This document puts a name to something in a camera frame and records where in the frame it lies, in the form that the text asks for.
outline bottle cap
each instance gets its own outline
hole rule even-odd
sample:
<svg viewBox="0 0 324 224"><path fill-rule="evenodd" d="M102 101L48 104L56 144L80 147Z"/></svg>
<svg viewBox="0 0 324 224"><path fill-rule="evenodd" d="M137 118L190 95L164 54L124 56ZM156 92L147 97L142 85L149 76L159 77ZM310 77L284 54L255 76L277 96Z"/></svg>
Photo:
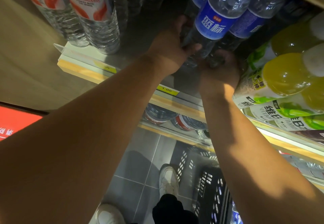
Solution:
<svg viewBox="0 0 324 224"><path fill-rule="evenodd" d="M307 70L311 74L324 77L324 43L305 51L302 58Z"/></svg>
<svg viewBox="0 0 324 224"><path fill-rule="evenodd" d="M310 20L310 30L320 40L324 40L324 11Z"/></svg>

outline foot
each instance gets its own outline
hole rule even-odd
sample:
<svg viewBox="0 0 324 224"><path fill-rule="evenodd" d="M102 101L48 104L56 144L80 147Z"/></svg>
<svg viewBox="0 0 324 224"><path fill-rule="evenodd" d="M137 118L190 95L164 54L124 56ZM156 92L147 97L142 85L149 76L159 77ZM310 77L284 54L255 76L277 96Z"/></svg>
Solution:
<svg viewBox="0 0 324 224"><path fill-rule="evenodd" d="M110 204L100 205L95 215L97 224L125 224L123 215L116 207Z"/></svg>
<svg viewBox="0 0 324 224"><path fill-rule="evenodd" d="M177 173L169 164L163 165L160 170L159 189L160 198L164 194L172 194L178 197L179 181Z"/></svg>

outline hand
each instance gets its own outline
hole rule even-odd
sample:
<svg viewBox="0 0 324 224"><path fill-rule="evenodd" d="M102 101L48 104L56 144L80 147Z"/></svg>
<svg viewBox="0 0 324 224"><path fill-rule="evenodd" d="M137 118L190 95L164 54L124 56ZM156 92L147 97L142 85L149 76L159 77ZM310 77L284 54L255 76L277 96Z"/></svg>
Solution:
<svg viewBox="0 0 324 224"><path fill-rule="evenodd" d="M214 54L225 62L214 69L206 61L201 61L199 92L202 98L225 98L232 101L232 96L240 79L240 70L235 55L225 50L217 50Z"/></svg>
<svg viewBox="0 0 324 224"><path fill-rule="evenodd" d="M145 55L151 57L165 76L176 72L187 57L200 50L200 44L181 47L180 32L182 26L191 26L185 15L179 16L172 25L161 31L153 40Z"/></svg>

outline price tag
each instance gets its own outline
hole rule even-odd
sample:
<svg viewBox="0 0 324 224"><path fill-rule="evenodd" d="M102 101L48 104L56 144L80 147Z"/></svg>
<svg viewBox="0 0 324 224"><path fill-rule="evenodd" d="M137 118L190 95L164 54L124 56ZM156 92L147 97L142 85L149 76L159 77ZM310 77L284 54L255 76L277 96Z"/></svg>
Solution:
<svg viewBox="0 0 324 224"><path fill-rule="evenodd" d="M100 68L100 69L102 69L102 70L105 70L105 71L108 71L108 72L111 72L111 73L114 73L114 74L117 73L115 67L112 67L112 66L110 66L110 65L108 65L108 64L106 64L106 63L100 63L100 62L97 62L97 61L93 61L93 62L95 63L95 65L96 65L98 68Z"/></svg>
<svg viewBox="0 0 324 224"><path fill-rule="evenodd" d="M179 93L179 91L174 90L174 89L169 88L169 87L166 87L164 85L159 85L157 87L157 90L162 91L162 92L167 93L167 94L170 94L170 95L173 95L173 96L176 96Z"/></svg>

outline forearm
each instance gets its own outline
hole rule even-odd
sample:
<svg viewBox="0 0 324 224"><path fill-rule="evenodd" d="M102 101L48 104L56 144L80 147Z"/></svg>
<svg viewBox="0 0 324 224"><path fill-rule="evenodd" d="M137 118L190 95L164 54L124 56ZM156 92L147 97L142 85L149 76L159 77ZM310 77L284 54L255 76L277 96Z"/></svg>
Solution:
<svg viewBox="0 0 324 224"><path fill-rule="evenodd" d="M6 215L19 222L17 204L25 223L37 209L39 220L55 217L48 223L87 223L164 77L151 63L137 60L0 144L1 223L8 223Z"/></svg>
<svg viewBox="0 0 324 224"><path fill-rule="evenodd" d="M320 222L322 193L272 148L233 102L203 94L202 100L217 158L243 221Z"/></svg>

